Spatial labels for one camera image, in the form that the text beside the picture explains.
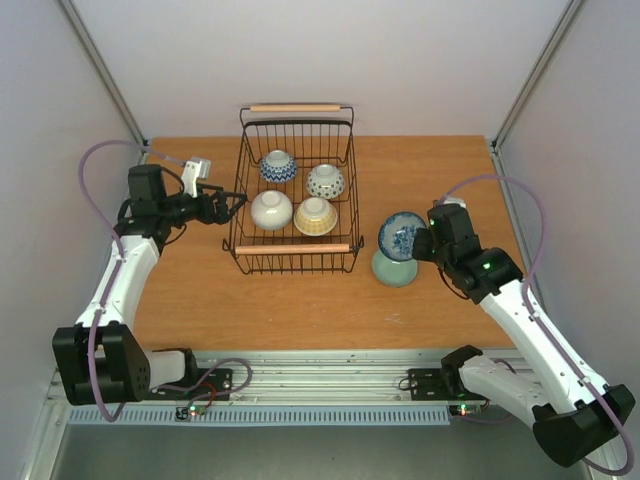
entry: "cable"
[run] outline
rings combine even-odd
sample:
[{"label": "cable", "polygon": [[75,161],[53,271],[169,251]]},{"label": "cable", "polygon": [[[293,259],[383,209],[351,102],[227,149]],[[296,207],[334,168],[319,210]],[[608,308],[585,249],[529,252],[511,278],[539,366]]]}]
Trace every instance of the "cable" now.
[{"label": "cable", "polygon": [[[502,358],[496,358],[494,361],[494,363],[502,363],[503,365],[506,365],[507,368],[509,370],[511,370],[511,373],[516,374],[516,370],[511,366],[511,364],[509,362],[507,362],[506,360],[503,360]],[[489,404],[490,404],[490,400],[487,400],[485,402],[485,404],[480,408],[481,412],[484,412],[487,408],[489,408]],[[516,417],[514,417],[513,415],[511,415],[510,413],[504,417],[504,418],[500,418],[498,420],[483,420],[481,418],[474,418],[474,417],[470,417],[470,416],[451,416],[451,418],[453,419],[458,419],[458,420],[464,420],[470,423],[477,423],[480,425],[504,425],[505,423],[509,423],[511,420],[515,419]]]},{"label": "cable", "polygon": [[536,271],[538,270],[538,267],[540,266],[540,262],[541,262],[541,259],[542,259],[542,252],[544,251],[544,248],[546,246],[546,241],[547,241],[547,215],[546,215],[546,211],[544,209],[544,206],[542,205],[542,200],[540,199],[540,197],[529,186],[527,186],[525,183],[521,182],[520,180],[518,180],[516,178],[488,173],[488,174],[484,174],[484,175],[477,175],[475,177],[470,177],[470,178],[458,183],[457,185],[454,185],[452,188],[449,189],[449,191],[447,193],[445,193],[438,200],[437,203],[438,204],[443,203],[445,201],[445,199],[448,196],[450,196],[452,193],[456,192],[457,190],[461,189],[462,187],[465,187],[466,185],[469,185],[470,183],[474,183],[474,182],[477,182],[477,181],[480,181],[480,180],[498,180],[498,181],[502,181],[502,182],[511,183],[513,185],[516,185],[517,187],[520,187],[522,190],[524,190],[526,193],[528,193],[529,196],[535,202],[536,206],[538,207],[538,211],[540,212],[540,221],[541,221],[540,243],[538,245],[538,251],[536,252],[536,255],[534,257],[534,260],[533,260],[533,263],[531,265],[531,268],[529,269],[529,272],[525,276],[524,282],[522,283],[522,301],[524,302],[525,307],[527,308],[527,311],[529,312],[529,318],[531,318],[531,320],[533,320],[536,323],[536,325],[538,325],[538,327],[540,327],[542,332],[549,339],[549,341],[555,347],[555,349],[558,351],[560,356],[564,359],[565,362],[567,362],[567,364],[569,365],[569,368],[571,368],[573,373],[575,373],[575,375],[580,379],[580,381],[585,385],[585,387],[587,387],[587,390],[589,390],[589,392],[594,396],[594,398],[596,399],[598,404],[600,404],[602,409],[605,411],[605,413],[607,414],[607,416],[611,420],[611,423],[613,423],[613,425],[618,430],[618,433],[620,434],[620,438],[622,439],[622,442],[624,443],[625,449],[627,451],[627,461],[626,461],[625,465],[622,468],[618,469],[618,470],[612,470],[612,469],[603,467],[601,465],[597,465],[594,462],[592,462],[591,460],[589,460],[588,458],[583,458],[582,461],[584,463],[586,463],[588,466],[590,466],[591,468],[593,468],[594,470],[597,470],[597,471],[599,471],[601,473],[604,473],[605,475],[611,475],[611,476],[626,475],[627,473],[629,473],[633,469],[633,465],[635,463],[635,452],[633,450],[633,444],[631,442],[631,437],[629,437],[629,434],[627,433],[626,429],[624,428],[624,426],[622,425],[622,423],[620,422],[620,420],[618,419],[616,414],[613,412],[613,410],[611,409],[609,404],[606,402],[604,397],[602,395],[600,395],[600,392],[598,392],[598,390],[591,384],[589,378],[584,374],[582,369],[578,366],[578,364],[576,362],[573,361],[571,356],[567,353],[567,351],[564,349],[564,347],[560,344],[558,339],[553,335],[553,333],[549,330],[549,328],[544,324],[542,319],[537,314],[535,308],[533,307],[533,305],[531,303],[531,299],[529,298],[529,289],[530,289],[530,286],[531,286],[531,282],[533,281],[533,277],[534,277]]},{"label": "cable", "polygon": [[205,387],[208,387],[211,390],[211,393],[203,393],[201,395],[196,395],[195,397],[193,397],[191,400],[189,400],[189,403],[187,403],[187,410],[191,410],[191,406],[196,403],[198,400],[203,400],[205,398],[209,399],[209,403],[207,403],[207,405],[204,407],[204,413],[207,412],[207,410],[209,409],[209,407],[211,406],[211,404],[213,403],[213,400],[215,400],[218,391],[216,390],[216,388],[211,385],[209,382],[202,382],[202,385],[204,385]]},{"label": "cable", "polygon": [[184,182],[182,181],[182,178],[180,178],[175,172],[169,170],[167,167],[160,167],[160,170],[176,180],[180,184],[180,193],[184,192]]},{"label": "cable", "polygon": [[176,238],[172,238],[171,240],[169,240],[168,242],[165,242],[164,246],[166,247],[167,245],[171,245],[172,243],[176,243],[178,240],[180,240],[180,237],[182,235],[184,235],[184,232],[187,231],[187,224],[184,224],[184,227],[182,227],[182,230],[180,230],[180,233],[176,236]]},{"label": "cable", "polygon": [[158,388],[159,389],[162,388],[165,390],[175,390],[177,392],[190,392],[191,390],[195,390],[196,388],[198,388],[207,379],[209,374],[211,374],[211,372],[213,372],[216,368],[219,368],[222,365],[226,365],[227,363],[239,363],[240,365],[245,367],[247,369],[247,378],[244,382],[242,382],[242,385],[236,388],[232,388],[231,390],[218,392],[217,395],[230,395],[232,393],[239,392],[244,388],[247,388],[251,383],[251,379],[253,378],[253,370],[251,369],[251,365],[249,364],[249,362],[243,358],[225,358],[223,360],[218,360],[211,367],[209,367],[209,369],[206,372],[204,372],[202,376],[198,379],[198,381],[195,384],[193,384],[191,387],[178,387],[176,385],[165,384],[165,385],[160,385]]},{"label": "cable", "polygon": [[87,189],[87,184],[84,179],[84,167],[87,163],[87,160],[91,156],[91,154],[93,154],[93,152],[95,152],[96,150],[102,147],[106,147],[108,145],[125,145],[129,147],[134,147],[181,166],[184,166],[185,162],[169,157],[164,153],[157,152],[156,150],[153,150],[149,147],[145,147],[144,145],[140,145],[135,142],[130,142],[128,140],[107,140],[104,142],[97,143],[93,147],[89,148],[89,150],[87,150],[84,153],[84,155],[80,159],[80,162],[78,163],[78,183],[80,184],[80,191],[82,192],[82,195],[84,196],[85,200],[89,204],[89,207],[91,208],[93,213],[98,217],[102,225],[104,225],[104,227],[109,231],[109,234],[111,235],[111,238],[113,238],[116,248],[118,249],[118,254],[120,256],[120,258],[116,262],[116,265],[113,271],[111,272],[111,275],[109,276],[109,281],[107,282],[107,286],[104,289],[104,292],[102,292],[102,296],[100,297],[100,308],[97,309],[93,315],[93,321],[91,322],[91,328],[89,329],[89,343],[87,346],[88,348],[87,363],[89,367],[89,381],[91,383],[91,390],[93,392],[93,397],[96,401],[96,406],[98,407],[98,410],[102,414],[102,417],[107,422],[112,423],[116,421],[116,419],[122,412],[122,409],[124,408],[125,404],[124,402],[121,403],[120,406],[118,406],[118,408],[116,409],[115,413],[111,415],[109,410],[107,410],[107,407],[102,399],[102,393],[100,392],[100,384],[98,383],[98,373],[96,371],[96,358],[95,358],[96,334],[98,331],[98,325],[100,323],[100,317],[102,316],[102,309],[104,309],[107,303],[107,299],[109,298],[111,289],[113,288],[113,285],[116,281],[116,277],[120,272],[120,268],[122,267],[122,259],[124,258],[125,252],[124,252],[124,246],[122,244],[122,240],[120,239],[116,231],[111,226],[111,223],[109,222],[109,220],[107,220],[107,218],[104,216],[102,211],[100,211],[96,203],[91,198],[91,195],[89,194],[89,190]]},{"label": "cable", "polygon": [[511,370],[511,373],[513,373],[514,375],[517,375],[517,373],[516,373],[516,369],[515,369],[515,368],[513,368],[513,367],[511,366],[511,364],[510,364],[509,362],[507,362],[506,360],[504,360],[504,359],[502,359],[502,358],[496,358],[496,359],[493,361],[493,363],[501,363],[501,364],[503,364],[503,365],[506,365],[506,366],[507,366],[507,368],[508,368],[509,370]]},{"label": "cable", "polygon": [[444,270],[439,268],[438,273],[440,273],[440,279],[442,280],[442,283],[444,283],[447,286],[447,288],[451,290],[456,297],[461,298],[463,300],[469,300],[469,297],[467,297],[466,295],[462,295],[460,292],[457,292],[451,285],[449,285],[449,282],[447,282],[447,279],[444,276]]},{"label": "cable", "polygon": [[[409,382],[409,384],[406,387],[401,387],[402,382]],[[409,377],[405,377],[402,380],[400,380],[396,388],[402,392],[408,392],[409,390],[411,390],[411,382],[409,380]]]}]

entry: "gray floor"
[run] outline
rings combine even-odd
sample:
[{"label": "gray floor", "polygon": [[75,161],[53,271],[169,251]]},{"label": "gray floor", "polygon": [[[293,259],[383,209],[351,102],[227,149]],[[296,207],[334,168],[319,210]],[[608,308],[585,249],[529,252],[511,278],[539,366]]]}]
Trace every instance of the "gray floor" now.
[{"label": "gray floor", "polygon": [[450,427],[68,426],[55,480],[584,479],[524,425]]}]

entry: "blue and white bowl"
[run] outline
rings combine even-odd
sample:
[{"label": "blue and white bowl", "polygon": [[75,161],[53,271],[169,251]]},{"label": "blue and white bowl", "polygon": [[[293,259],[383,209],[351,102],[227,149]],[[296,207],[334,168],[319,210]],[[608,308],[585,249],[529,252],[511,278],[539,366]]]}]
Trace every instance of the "blue and white bowl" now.
[{"label": "blue and white bowl", "polygon": [[411,260],[418,228],[427,228],[427,224],[417,213],[394,213],[385,220],[378,232],[380,251],[396,262]]},{"label": "blue and white bowl", "polygon": [[260,161],[260,175],[270,183],[286,183],[298,172],[296,160],[282,150],[274,150]]}]

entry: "wooden basket handle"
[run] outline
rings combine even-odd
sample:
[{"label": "wooden basket handle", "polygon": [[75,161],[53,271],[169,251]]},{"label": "wooden basket handle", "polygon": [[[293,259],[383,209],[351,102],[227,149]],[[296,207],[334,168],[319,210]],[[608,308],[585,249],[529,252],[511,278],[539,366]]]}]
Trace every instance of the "wooden basket handle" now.
[{"label": "wooden basket handle", "polygon": [[249,107],[253,113],[276,113],[276,112],[339,112],[340,105],[330,103],[309,103],[309,104],[266,104],[251,105]]},{"label": "wooden basket handle", "polygon": [[348,243],[332,243],[324,245],[239,245],[236,255],[297,255],[300,253],[349,253]]}]

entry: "white connector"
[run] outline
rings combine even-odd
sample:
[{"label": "white connector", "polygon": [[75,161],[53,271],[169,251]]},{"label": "white connector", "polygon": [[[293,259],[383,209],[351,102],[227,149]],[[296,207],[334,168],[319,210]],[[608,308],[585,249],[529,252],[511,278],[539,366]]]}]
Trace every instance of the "white connector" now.
[{"label": "white connector", "polygon": [[182,182],[184,183],[184,193],[192,197],[198,196],[196,186],[198,180],[206,180],[211,172],[211,160],[200,157],[191,157],[182,172]]},{"label": "white connector", "polygon": [[462,208],[467,208],[466,202],[462,198],[458,198],[458,197],[448,196],[447,198],[444,199],[444,202],[442,203],[445,205],[448,203],[457,203]]}]

